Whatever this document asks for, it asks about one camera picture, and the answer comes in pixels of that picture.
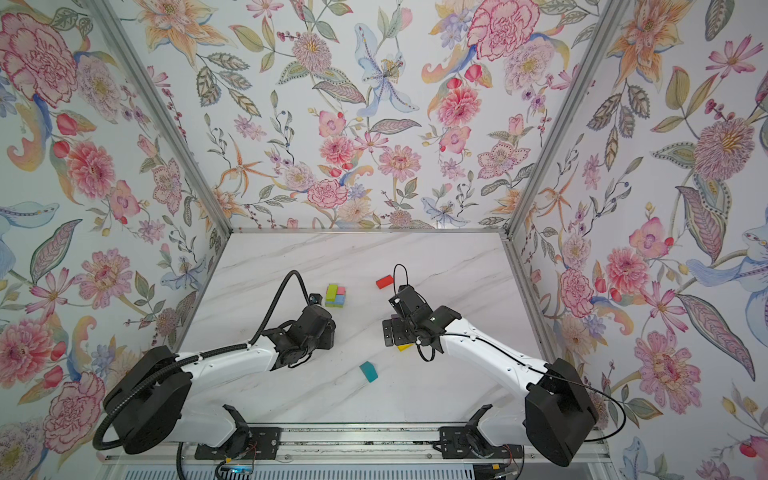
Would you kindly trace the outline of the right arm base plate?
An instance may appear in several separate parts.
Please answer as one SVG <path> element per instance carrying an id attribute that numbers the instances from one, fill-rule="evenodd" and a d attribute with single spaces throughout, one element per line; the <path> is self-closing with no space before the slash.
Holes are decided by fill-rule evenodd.
<path id="1" fill-rule="evenodd" d="M 520 445 L 491 445 L 474 427 L 443 426 L 438 429 L 439 438 L 433 445 L 443 459 L 450 460 L 518 460 L 524 458 Z"/>

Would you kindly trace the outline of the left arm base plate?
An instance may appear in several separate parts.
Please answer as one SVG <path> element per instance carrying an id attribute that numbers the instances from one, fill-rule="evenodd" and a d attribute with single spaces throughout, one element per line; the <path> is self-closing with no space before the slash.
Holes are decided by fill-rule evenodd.
<path id="1" fill-rule="evenodd" d="M 220 447 L 197 446 L 195 460 L 275 460 L 281 444 L 280 427 L 250 427 L 249 432 L 236 431 Z"/>

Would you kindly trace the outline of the red wood block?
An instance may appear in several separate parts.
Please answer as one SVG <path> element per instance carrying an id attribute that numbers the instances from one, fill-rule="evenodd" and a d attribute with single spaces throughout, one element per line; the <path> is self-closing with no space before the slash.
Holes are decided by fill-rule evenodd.
<path id="1" fill-rule="evenodd" d="M 376 286 L 378 289 L 383 290 L 387 287 L 392 286 L 394 283 L 394 279 L 391 275 L 387 275 L 385 277 L 382 277 L 376 281 Z"/>

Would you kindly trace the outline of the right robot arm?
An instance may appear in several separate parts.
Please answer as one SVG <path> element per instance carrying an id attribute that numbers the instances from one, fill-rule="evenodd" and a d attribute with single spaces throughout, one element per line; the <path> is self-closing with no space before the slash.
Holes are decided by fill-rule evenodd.
<path id="1" fill-rule="evenodd" d="M 597 408 L 567 361 L 525 355 L 478 329 L 459 312 L 431 308 L 410 285 L 389 299 L 394 316 L 382 322 L 385 345 L 428 347 L 483 371 L 513 401 L 485 404 L 460 435 L 463 447 L 483 457 L 493 448 L 531 446 L 550 463 L 569 466 L 599 419 Z"/>

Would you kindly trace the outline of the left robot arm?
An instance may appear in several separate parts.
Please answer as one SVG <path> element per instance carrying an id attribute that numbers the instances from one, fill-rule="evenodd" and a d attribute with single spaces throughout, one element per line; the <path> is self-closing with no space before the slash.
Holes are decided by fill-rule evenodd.
<path id="1" fill-rule="evenodd" d="M 129 455 L 165 442 L 205 445 L 229 458 L 255 443 L 250 426 L 218 389 L 248 375 L 296 367 L 334 345 L 330 312 L 311 304 L 296 320 L 267 329 L 257 340 L 182 357 L 166 346 L 150 349 L 103 400 L 94 431 L 97 451 Z"/>

